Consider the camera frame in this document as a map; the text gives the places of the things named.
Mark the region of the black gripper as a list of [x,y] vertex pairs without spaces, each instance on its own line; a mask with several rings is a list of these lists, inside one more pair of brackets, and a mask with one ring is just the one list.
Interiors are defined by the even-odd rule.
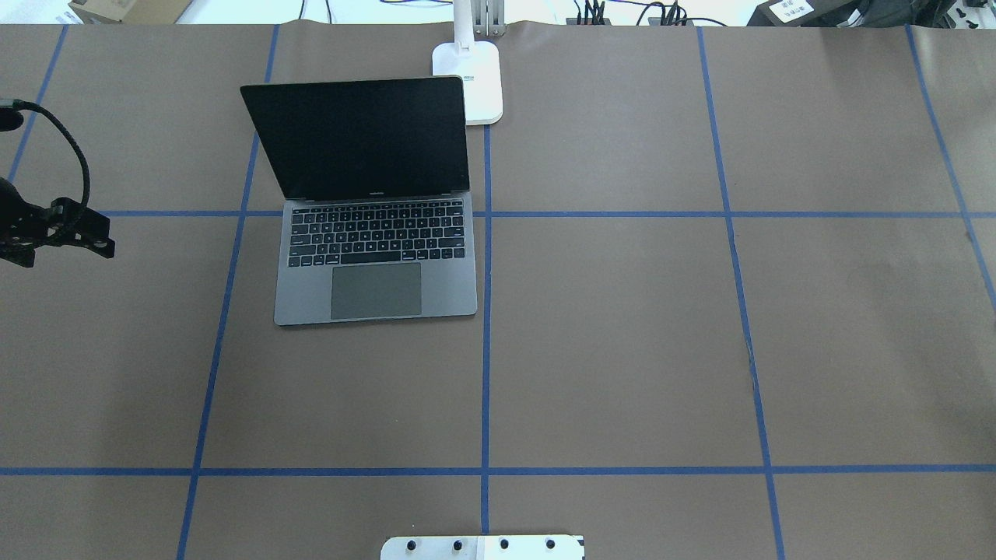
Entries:
[[106,259],[115,255],[109,217],[70,198],[57,198],[50,207],[32,205],[1,177],[2,259],[32,268],[36,249],[48,244],[85,248]]

